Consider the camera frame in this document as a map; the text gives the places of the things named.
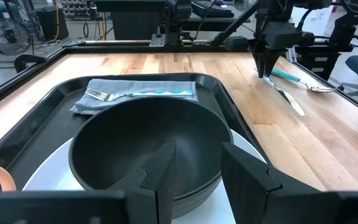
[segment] wooden table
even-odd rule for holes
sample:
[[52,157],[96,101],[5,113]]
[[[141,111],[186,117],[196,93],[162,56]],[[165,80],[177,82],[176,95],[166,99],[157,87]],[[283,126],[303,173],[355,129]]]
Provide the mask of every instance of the wooden table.
[[[276,66],[321,85],[281,58]],[[88,75],[200,72],[220,79],[273,165],[320,190],[358,190],[358,108],[336,93],[312,93],[280,78],[299,117],[254,71],[250,54],[67,55],[0,101],[0,139],[53,86]]]

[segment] black tray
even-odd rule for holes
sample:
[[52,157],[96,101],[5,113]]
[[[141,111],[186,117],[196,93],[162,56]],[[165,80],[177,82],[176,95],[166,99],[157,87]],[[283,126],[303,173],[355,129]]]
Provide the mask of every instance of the black tray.
[[41,163],[72,138],[90,116],[69,112],[93,78],[142,81],[195,81],[199,102],[226,119],[229,127],[248,140],[269,161],[229,93],[216,78],[200,73],[81,77],[53,88],[1,140],[0,166],[22,190]]

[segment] butter knife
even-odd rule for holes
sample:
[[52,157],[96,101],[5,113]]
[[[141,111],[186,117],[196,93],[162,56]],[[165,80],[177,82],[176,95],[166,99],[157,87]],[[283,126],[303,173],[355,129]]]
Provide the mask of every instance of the butter knife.
[[287,93],[286,91],[280,89],[278,86],[276,86],[276,84],[274,84],[273,81],[271,81],[271,79],[264,75],[263,76],[263,79],[269,84],[271,85],[273,88],[275,88],[278,93],[284,98],[284,100],[286,100],[291,106],[292,108],[298,112],[298,114],[300,116],[304,116],[305,115],[305,112],[303,111],[303,109],[301,108],[301,106],[295,101],[295,99],[289,94]]

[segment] silver fork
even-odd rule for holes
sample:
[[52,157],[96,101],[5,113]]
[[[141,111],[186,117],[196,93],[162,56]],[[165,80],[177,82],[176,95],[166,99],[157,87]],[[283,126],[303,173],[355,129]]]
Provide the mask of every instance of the silver fork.
[[185,91],[140,91],[136,93],[116,93],[116,94],[109,94],[109,93],[103,93],[98,90],[94,90],[91,88],[88,88],[85,90],[85,94],[88,96],[92,96],[93,98],[105,101],[105,102],[111,102],[114,101],[122,96],[179,96],[179,97],[188,97],[193,96],[193,91],[191,90],[185,90]]

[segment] white plate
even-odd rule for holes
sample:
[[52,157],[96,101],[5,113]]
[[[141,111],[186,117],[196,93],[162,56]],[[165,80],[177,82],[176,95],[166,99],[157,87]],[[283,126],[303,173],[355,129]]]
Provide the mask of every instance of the white plate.
[[[235,131],[231,130],[231,132],[236,146],[266,162],[248,141]],[[83,190],[73,177],[68,165],[68,150],[71,140],[60,146],[38,167],[23,190]],[[219,183],[216,190],[202,205],[190,213],[172,220],[172,223],[236,223],[223,182]]]

